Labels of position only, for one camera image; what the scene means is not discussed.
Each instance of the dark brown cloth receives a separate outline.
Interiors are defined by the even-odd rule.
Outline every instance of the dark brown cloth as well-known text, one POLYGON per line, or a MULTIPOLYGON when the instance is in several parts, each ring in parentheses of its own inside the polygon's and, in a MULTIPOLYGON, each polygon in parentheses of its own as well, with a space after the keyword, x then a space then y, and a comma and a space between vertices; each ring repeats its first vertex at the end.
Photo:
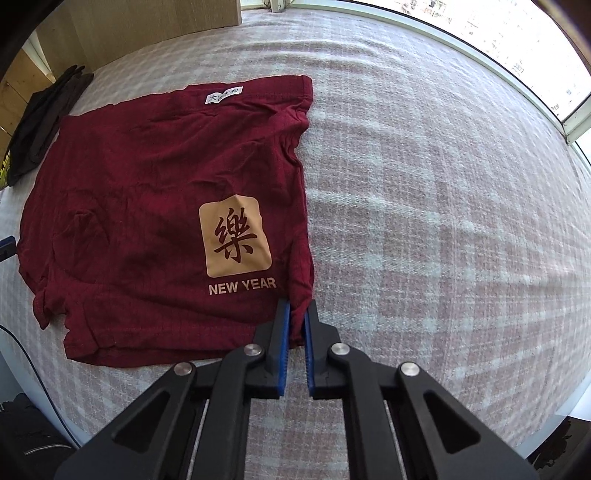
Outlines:
POLYGON ((10 168, 7 183, 14 186, 20 178, 39 166, 62 117, 90 85, 94 74, 83 74, 84 67, 72 65, 56 82, 33 93, 25 113, 8 144, 10 168))

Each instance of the tan square print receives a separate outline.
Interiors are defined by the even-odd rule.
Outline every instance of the tan square print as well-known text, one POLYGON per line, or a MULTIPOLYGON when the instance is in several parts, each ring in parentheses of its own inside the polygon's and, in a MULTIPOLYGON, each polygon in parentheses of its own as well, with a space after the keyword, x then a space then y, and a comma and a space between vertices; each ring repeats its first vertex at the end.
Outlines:
POLYGON ((226 277, 271 266, 256 198, 232 195, 221 202, 204 203, 199 207, 199 219, 207 276, 226 277))

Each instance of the bedspread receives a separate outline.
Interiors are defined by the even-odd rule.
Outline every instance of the bedspread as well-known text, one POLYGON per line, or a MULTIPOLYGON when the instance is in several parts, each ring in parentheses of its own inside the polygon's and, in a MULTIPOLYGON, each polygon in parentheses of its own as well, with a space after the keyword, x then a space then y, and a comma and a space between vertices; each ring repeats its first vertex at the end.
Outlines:
MULTIPOLYGON (((72 114, 279 74, 314 83, 297 154, 321 320, 376 361, 418 362, 517 445, 591 367, 591 176, 510 85, 400 27, 254 11, 103 67, 72 114)), ((35 175, 2 195, 0 237, 18 234, 35 175)), ((168 366, 68 361, 63 325, 39 329, 17 266, 0 267, 0 322, 60 409, 96 433, 168 366)), ((286 396, 253 403, 246 477, 348 478, 340 403, 308 399, 302 349, 286 396)))

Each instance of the window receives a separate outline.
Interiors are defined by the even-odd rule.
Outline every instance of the window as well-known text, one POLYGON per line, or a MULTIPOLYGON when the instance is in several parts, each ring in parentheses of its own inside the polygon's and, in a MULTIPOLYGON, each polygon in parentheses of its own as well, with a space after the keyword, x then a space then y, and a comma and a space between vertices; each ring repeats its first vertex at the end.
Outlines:
POLYGON ((591 129, 577 139, 577 144, 591 163, 591 129))
POLYGON ((423 20, 503 65, 564 120, 591 76, 558 26, 531 0, 363 0, 423 20))

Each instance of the clothing label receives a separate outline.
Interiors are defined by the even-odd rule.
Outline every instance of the clothing label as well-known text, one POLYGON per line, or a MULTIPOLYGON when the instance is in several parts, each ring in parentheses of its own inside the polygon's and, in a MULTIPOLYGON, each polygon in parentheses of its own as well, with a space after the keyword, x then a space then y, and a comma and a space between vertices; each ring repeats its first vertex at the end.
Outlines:
POLYGON ((229 97, 230 95, 238 95, 239 93, 242 93, 242 87, 229 88, 223 93, 210 93, 205 99, 205 105, 208 103, 219 103, 224 100, 224 98, 229 97))

